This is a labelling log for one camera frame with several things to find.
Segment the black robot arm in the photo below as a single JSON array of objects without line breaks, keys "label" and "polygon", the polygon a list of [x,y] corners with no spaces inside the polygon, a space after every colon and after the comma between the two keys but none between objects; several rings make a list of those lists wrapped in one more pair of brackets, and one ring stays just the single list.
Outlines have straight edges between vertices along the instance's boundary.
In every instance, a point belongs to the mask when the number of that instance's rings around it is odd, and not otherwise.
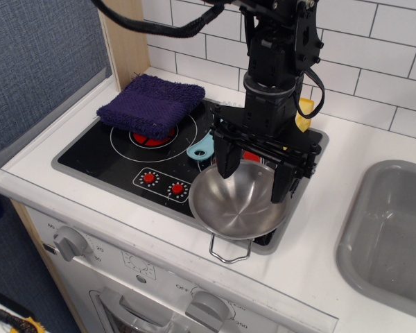
[{"label": "black robot arm", "polygon": [[319,88],[312,70],[323,43],[316,28],[316,1],[239,1],[245,18],[249,65],[243,77],[243,108],[215,106],[211,133],[219,174],[230,177],[243,151],[275,165],[271,201],[280,203],[297,180],[312,176],[320,153],[320,135],[301,131],[297,115],[313,118],[300,107],[305,76]]}]

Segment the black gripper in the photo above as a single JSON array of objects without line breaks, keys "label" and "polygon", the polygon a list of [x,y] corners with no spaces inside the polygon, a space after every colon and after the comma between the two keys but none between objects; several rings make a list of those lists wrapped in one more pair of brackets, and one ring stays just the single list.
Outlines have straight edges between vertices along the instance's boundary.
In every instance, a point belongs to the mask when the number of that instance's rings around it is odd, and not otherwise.
[{"label": "black gripper", "polygon": [[242,151],[249,151],[275,165],[271,202],[281,203],[297,178],[309,178],[321,152],[320,139],[295,124],[296,113],[312,119],[320,111],[317,106],[304,115],[300,106],[303,75],[288,76],[278,85],[264,85],[247,74],[244,77],[243,108],[215,105],[214,120],[216,166],[223,179],[239,167]]}]

